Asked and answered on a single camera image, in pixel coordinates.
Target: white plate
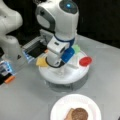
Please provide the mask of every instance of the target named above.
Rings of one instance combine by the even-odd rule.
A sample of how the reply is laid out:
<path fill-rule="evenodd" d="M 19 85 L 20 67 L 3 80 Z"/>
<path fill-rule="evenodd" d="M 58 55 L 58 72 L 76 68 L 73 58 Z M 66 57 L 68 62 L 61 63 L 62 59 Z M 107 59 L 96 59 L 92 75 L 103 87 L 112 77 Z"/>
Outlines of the white plate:
<path fill-rule="evenodd" d="M 71 108 L 83 108 L 88 112 L 88 120 L 101 120 L 97 104 L 90 98 L 71 94 L 59 99 L 52 108 L 50 120 L 64 120 Z"/>

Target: food on plate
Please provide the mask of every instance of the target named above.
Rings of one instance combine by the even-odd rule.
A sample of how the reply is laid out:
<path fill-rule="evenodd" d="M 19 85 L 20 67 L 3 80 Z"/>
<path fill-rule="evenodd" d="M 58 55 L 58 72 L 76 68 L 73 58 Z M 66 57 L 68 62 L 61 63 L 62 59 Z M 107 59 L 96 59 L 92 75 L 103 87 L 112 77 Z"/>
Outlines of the food on plate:
<path fill-rule="evenodd" d="M 88 120 L 88 113 L 83 108 L 71 108 L 65 120 Z"/>

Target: wall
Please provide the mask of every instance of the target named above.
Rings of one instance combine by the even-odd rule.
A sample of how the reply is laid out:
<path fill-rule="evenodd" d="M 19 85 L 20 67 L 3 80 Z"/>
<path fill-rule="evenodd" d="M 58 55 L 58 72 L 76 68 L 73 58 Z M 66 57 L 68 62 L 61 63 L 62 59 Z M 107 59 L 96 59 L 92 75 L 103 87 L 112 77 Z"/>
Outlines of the wall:
<path fill-rule="evenodd" d="M 97 41 L 120 48 L 120 1 L 119 0 L 74 0 L 80 10 L 78 33 Z M 21 44 L 39 35 L 36 21 L 36 5 L 32 0 L 5 0 L 6 4 L 19 11 L 23 26 L 12 34 Z"/>

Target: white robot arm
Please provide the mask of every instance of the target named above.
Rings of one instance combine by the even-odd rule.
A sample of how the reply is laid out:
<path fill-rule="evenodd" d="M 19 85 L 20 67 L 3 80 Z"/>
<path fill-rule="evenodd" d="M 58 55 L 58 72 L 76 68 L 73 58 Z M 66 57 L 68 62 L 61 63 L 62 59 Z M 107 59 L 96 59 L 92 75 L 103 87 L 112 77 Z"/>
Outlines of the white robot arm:
<path fill-rule="evenodd" d="M 18 29 L 22 23 L 21 15 L 8 8 L 3 0 L 0 0 L 0 47 L 4 51 L 4 59 L 12 62 L 14 69 L 22 66 L 26 59 L 18 40 L 6 34 Z"/>
<path fill-rule="evenodd" d="M 39 24 L 55 35 L 48 44 L 47 62 L 58 67 L 64 51 L 74 44 L 79 10 L 72 0 L 47 0 L 40 3 L 36 10 Z"/>

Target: red button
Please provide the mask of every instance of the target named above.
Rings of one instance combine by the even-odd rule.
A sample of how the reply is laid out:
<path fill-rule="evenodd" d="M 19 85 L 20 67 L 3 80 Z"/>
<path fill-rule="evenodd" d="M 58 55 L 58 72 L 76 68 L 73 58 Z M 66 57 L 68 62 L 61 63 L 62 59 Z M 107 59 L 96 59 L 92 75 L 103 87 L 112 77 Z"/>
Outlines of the red button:
<path fill-rule="evenodd" d="M 91 57 L 84 57 L 79 61 L 79 64 L 81 66 L 84 66 L 84 67 L 90 65 L 91 63 L 92 63 L 92 58 Z"/>

